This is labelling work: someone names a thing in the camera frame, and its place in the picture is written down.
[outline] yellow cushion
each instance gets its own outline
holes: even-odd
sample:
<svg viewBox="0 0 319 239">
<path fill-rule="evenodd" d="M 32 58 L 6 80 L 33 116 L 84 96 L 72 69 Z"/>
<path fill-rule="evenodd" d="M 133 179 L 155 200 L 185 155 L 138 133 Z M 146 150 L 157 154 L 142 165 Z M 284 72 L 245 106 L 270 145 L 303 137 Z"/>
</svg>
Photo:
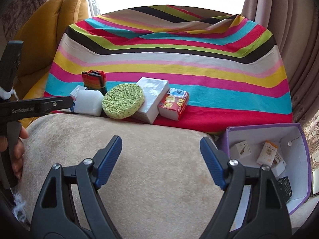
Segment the yellow cushion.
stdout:
<svg viewBox="0 0 319 239">
<path fill-rule="evenodd" d="M 15 40 L 24 41 L 18 78 L 52 63 L 57 50 L 56 26 L 61 4 L 62 0 L 48 0 L 16 34 Z"/>
<path fill-rule="evenodd" d="M 60 16 L 56 28 L 56 42 L 60 43 L 67 26 L 88 18 L 86 0 L 62 0 Z"/>
<path fill-rule="evenodd" d="M 30 89 L 30 91 L 26 94 L 26 96 L 23 99 L 29 100 L 29 99 L 43 97 L 48 76 L 49 76 L 49 72 L 47 72 L 44 76 L 42 76 L 42 78 Z M 20 122 L 25 128 L 27 128 L 37 118 L 38 117 L 22 119 L 20 120 Z"/>
<path fill-rule="evenodd" d="M 40 80 L 43 75 L 50 71 L 50 68 L 51 64 L 32 74 L 20 76 L 18 82 L 14 85 L 18 98 L 23 99 L 32 86 L 35 85 L 35 83 Z"/>
</svg>

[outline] white sponge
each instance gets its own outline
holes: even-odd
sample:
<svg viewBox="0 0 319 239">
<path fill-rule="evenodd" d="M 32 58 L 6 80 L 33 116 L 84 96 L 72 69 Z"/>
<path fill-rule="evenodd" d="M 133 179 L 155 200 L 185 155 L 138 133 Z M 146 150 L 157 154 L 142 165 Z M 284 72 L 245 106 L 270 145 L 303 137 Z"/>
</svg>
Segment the white sponge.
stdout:
<svg viewBox="0 0 319 239">
<path fill-rule="evenodd" d="M 78 91 L 74 112 L 99 117 L 102 112 L 103 94 L 95 90 Z"/>
</svg>

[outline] lime green stripe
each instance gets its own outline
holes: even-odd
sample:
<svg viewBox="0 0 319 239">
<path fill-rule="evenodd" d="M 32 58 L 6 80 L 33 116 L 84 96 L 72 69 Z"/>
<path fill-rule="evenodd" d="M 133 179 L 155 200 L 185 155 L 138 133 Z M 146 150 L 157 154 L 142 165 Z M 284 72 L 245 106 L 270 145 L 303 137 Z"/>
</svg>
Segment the lime green stripe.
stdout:
<svg viewBox="0 0 319 239">
<path fill-rule="evenodd" d="M 153 6 L 149 6 L 149 7 L 156 9 L 156 10 L 159 10 L 159 11 L 162 11 L 162 12 L 165 12 L 165 13 L 168 13 L 170 15 L 173 15 L 175 17 L 181 18 L 181 19 L 189 21 L 189 22 L 199 20 L 199 18 L 197 18 L 193 15 L 181 12 L 179 10 L 176 10 L 176 9 L 169 7 L 169 6 L 166 6 L 166 5 L 153 5 Z"/>
<path fill-rule="evenodd" d="M 195 50 L 195 51 L 203 51 L 203 52 L 210 52 L 210 53 L 217 53 L 237 58 L 245 57 L 247 54 L 251 53 L 253 50 L 261 46 L 265 43 L 271 36 L 272 33 L 269 30 L 266 30 L 259 38 L 257 38 L 254 42 L 249 44 L 246 47 L 240 48 L 237 52 L 227 52 L 218 49 L 211 49 L 211 48 L 204 48 L 204 47 L 195 47 L 195 46 L 186 46 L 186 45 L 173 45 L 173 44 L 136 44 L 136 45 L 123 45 L 117 46 L 113 43 L 109 42 L 106 38 L 101 36 L 95 36 L 89 34 L 86 30 L 80 28 L 79 26 L 73 24 L 70 25 L 76 32 L 79 32 L 89 39 L 93 40 L 95 43 L 100 45 L 105 49 L 117 50 L 117 49 L 130 49 L 130 48 L 175 48 L 175 49 L 188 49 L 188 50 Z"/>
<path fill-rule="evenodd" d="M 219 20 L 224 20 L 224 19 L 227 19 L 229 18 L 231 15 L 221 15 L 221 16 L 216 16 L 216 17 L 213 17 L 215 19 L 219 19 Z"/>
</svg>

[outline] striped blanket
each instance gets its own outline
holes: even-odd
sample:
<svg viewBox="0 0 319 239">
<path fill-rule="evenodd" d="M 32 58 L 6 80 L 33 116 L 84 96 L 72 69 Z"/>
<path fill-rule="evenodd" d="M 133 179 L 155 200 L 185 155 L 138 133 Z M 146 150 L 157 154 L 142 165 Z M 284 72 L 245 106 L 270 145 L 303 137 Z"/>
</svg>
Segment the striped blanket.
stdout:
<svg viewBox="0 0 319 239">
<path fill-rule="evenodd" d="M 45 96 L 68 96 L 81 73 L 107 72 L 107 90 L 141 77 L 188 91 L 179 121 L 154 124 L 203 132 L 292 121 L 283 62 L 272 33 L 241 15 L 203 19 L 173 6 L 147 6 L 70 25 Z"/>
</svg>

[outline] blue gripper pad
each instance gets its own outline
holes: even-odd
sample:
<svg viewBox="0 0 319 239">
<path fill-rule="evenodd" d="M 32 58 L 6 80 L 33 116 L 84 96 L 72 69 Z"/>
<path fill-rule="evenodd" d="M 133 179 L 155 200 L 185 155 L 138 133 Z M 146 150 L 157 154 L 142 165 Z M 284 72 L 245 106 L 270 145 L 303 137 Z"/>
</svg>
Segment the blue gripper pad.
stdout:
<svg viewBox="0 0 319 239">
<path fill-rule="evenodd" d="M 122 139 L 119 136 L 114 136 L 107 144 L 106 148 L 100 149 L 99 151 L 101 150 L 106 150 L 107 152 L 96 170 L 96 181 L 94 184 L 97 188 L 101 188 L 102 185 L 107 183 L 122 151 Z"/>
<path fill-rule="evenodd" d="M 224 177 L 224 168 L 221 165 L 221 163 L 218 161 L 216 155 L 213 152 L 213 149 L 212 149 L 212 147 L 214 147 L 213 143 L 210 141 L 208 137 L 203 137 L 200 140 L 199 146 L 200 146 L 200 152 L 202 153 L 202 156 L 207 165 L 207 168 L 211 176 L 213 177 L 214 183 L 218 185 L 222 190 L 225 190 L 227 186 L 227 182 L 225 181 L 225 177 Z"/>
</svg>

